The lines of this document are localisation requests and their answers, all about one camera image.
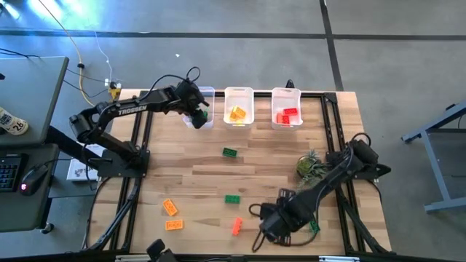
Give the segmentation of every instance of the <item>plastic container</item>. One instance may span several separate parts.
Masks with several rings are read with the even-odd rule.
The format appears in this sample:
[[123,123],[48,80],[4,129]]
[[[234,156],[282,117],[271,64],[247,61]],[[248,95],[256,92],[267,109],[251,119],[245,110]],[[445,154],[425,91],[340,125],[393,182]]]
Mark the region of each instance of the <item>plastic container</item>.
[[[216,90],[213,87],[199,87],[199,91],[204,96],[205,102],[209,103],[209,107],[205,106],[204,104],[199,104],[199,107],[203,111],[207,111],[207,122],[200,128],[200,129],[210,129],[213,127],[213,112],[215,108],[215,96]],[[191,123],[191,117],[184,116],[183,122],[189,128],[194,128]]]
[[[239,106],[246,112],[244,119],[230,119],[233,107]],[[225,89],[224,122],[229,129],[250,129],[254,123],[254,90],[250,87],[227,87]]]
[[[297,108],[297,115],[289,116],[290,124],[277,123],[277,114],[282,114],[283,109],[286,108]],[[272,128],[275,130],[296,130],[302,124],[301,91],[296,88],[274,88],[272,90]]]

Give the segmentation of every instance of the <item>concrete floor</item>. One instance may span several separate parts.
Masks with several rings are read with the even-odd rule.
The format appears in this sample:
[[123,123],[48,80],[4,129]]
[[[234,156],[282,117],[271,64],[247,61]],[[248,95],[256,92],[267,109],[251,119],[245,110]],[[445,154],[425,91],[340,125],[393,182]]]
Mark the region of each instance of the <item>concrete floor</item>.
[[[11,10],[1,13],[0,30],[60,29],[36,1],[9,2],[18,15]],[[98,6],[92,0],[44,2],[65,27],[76,30],[325,33],[318,0],[139,0],[137,4],[105,0]],[[327,5],[337,34],[466,34],[463,1],[327,0]],[[86,75],[108,77],[95,38],[75,41]],[[125,88],[147,88],[162,74],[184,74],[199,66],[199,85],[271,89],[292,78],[303,90],[335,90],[325,39],[100,38],[100,45],[110,57],[114,77],[122,79]],[[76,71],[76,52],[66,37],[0,35],[0,47],[66,55],[71,59],[69,68]],[[393,250],[466,261],[466,210],[424,212],[423,205],[440,200],[440,192],[424,146],[419,141],[409,146],[400,141],[401,135],[466,99],[465,42],[336,40],[335,47],[344,90],[356,91],[366,132],[380,161],[392,168],[381,178],[380,188]],[[78,83],[73,74],[66,74],[66,79]],[[84,86],[91,94],[103,89],[102,83],[87,80]],[[102,94],[92,100],[107,99]],[[86,107],[79,92],[64,84],[52,124],[72,135],[67,119]],[[66,163],[60,163],[58,175],[66,170]],[[37,231],[0,234],[0,258],[78,250],[90,201],[90,197],[54,200],[50,221],[57,228],[47,236]]]

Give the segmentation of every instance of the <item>wooden table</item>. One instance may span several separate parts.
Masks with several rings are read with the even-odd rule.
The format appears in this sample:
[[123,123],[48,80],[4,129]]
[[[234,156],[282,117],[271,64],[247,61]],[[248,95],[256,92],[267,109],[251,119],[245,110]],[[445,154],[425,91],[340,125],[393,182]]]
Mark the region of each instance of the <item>wooden table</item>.
[[[122,90],[121,99],[139,92]],[[363,131],[356,94],[337,92],[337,97],[344,136],[348,140],[356,132]],[[256,98],[255,107],[255,122],[250,130],[226,129],[223,98],[216,98],[214,128],[211,130],[188,129],[176,113],[154,115],[149,142],[151,161],[139,198],[131,253],[146,252],[146,248],[159,238],[174,253],[252,253],[259,219],[249,214],[249,205],[275,202],[280,188],[296,188],[297,159],[310,149],[315,149],[320,156],[328,150],[319,100],[301,99],[304,123],[295,132],[271,128],[270,98]],[[111,134],[120,140],[130,140],[134,118],[135,115],[130,115],[115,119]],[[143,127],[144,123],[141,123],[140,140]],[[222,156],[224,147],[237,149],[238,157]],[[102,188],[92,216],[90,244],[113,220],[121,183],[122,179],[113,178]],[[355,193],[362,221],[379,243],[390,250],[377,191],[367,181],[356,180]],[[240,195],[241,203],[225,204],[225,194]],[[168,216],[162,206],[167,198],[172,199],[178,208],[175,217]],[[237,237],[232,236],[236,217],[243,219]],[[184,229],[165,231],[165,221],[177,219],[183,219]],[[354,226],[348,220],[352,244],[356,247]],[[120,243],[126,220],[123,225]],[[319,225],[321,231],[307,246],[279,247],[265,241],[257,254],[344,254],[334,192],[320,204]],[[305,226],[292,234],[292,241],[305,240],[309,236],[309,228]]]

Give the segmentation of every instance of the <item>yellow cable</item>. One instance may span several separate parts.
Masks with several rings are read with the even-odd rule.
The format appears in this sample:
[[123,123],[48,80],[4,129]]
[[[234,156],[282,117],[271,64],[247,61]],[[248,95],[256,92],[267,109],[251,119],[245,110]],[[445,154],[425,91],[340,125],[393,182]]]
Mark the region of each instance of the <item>yellow cable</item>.
[[[58,21],[58,19],[52,14],[52,12],[45,6],[45,4],[42,3],[42,0],[39,0],[39,2],[49,12],[49,14],[53,17],[53,19],[55,19],[55,21],[57,21],[58,25],[60,25],[61,28],[65,31],[66,35],[69,37],[71,42],[73,42],[74,48],[76,48],[76,52],[78,53],[79,63],[82,64],[81,53],[79,52],[78,46],[74,42],[74,40],[71,37],[70,33],[65,29],[65,27],[63,27],[63,25],[60,23],[60,21]],[[81,91],[81,95],[86,100],[86,102],[89,103],[91,106],[94,106],[94,104],[90,102],[89,98],[87,98],[86,94],[84,93],[84,89],[82,88],[82,68],[79,68],[79,90]]]

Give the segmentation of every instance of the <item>keyboard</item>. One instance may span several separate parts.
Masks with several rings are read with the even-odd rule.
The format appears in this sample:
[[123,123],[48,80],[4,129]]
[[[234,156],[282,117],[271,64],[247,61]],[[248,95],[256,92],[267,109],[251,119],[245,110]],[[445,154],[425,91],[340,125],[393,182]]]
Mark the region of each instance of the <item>keyboard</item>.
[[0,193],[16,191],[26,162],[26,154],[0,156]]

